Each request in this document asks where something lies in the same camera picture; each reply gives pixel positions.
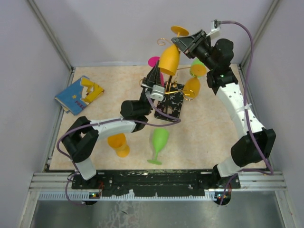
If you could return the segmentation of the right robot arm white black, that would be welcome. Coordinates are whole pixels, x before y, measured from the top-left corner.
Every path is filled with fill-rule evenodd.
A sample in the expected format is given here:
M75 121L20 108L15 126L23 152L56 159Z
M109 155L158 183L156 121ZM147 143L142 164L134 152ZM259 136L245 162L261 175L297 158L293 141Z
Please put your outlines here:
M208 69L207 84L222 101L235 125L239 140L231 147L230 155L212 169L212 182L225 187L229 178L245 166L267 161L273 148L276 133L265 128L256 118L244 97L230 62L234 56L232 41L221 38L211 45L205 31L180 38L173 44L188 58L197 58Z

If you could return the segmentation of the gold wine glass rack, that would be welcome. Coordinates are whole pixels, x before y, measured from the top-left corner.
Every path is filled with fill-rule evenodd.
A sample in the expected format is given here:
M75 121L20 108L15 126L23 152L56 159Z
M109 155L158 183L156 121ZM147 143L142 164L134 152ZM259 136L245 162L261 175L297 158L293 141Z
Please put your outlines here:
M148 64L153 68L156 61L160 57L152 57L149 59ZM160 72L160 76L163 76L165 95L163 101L157 101L156 111L154 117L159 120L167 122L176 122L181 113L181 108L184 101L183 88L184 84L179 84L173 81L174 76L170 76Z

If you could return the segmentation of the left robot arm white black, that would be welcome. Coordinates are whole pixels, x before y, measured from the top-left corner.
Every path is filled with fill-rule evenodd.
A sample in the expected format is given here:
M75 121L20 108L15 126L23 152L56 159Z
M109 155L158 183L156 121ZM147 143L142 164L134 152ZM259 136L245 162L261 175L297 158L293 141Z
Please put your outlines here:
M148 125L147 116L152 112L153 101L161 101L165 89L161 84L159 61L142 80L142 92L138 100L125 100L121 104L120 117L105 120L88 120L79 117L58 140L82 176L82 183L92 189L98 185L99 177L90 158L99 139L120 133L133 133Z

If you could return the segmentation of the green wine glass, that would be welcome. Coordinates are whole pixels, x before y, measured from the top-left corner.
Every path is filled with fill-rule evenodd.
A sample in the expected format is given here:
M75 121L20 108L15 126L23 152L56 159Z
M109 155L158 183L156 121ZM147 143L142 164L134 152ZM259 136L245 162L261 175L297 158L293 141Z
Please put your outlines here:
M202 63L198 58L195 58L191 64L191 67L194 65L200 65L200 66L205 66L204 63Z
M162 165L162 162L157 159L158 154L167 145L169 139L169 131L164 128L155 128L152 134L152 147L154 149L153 159L147 160L150 164Z

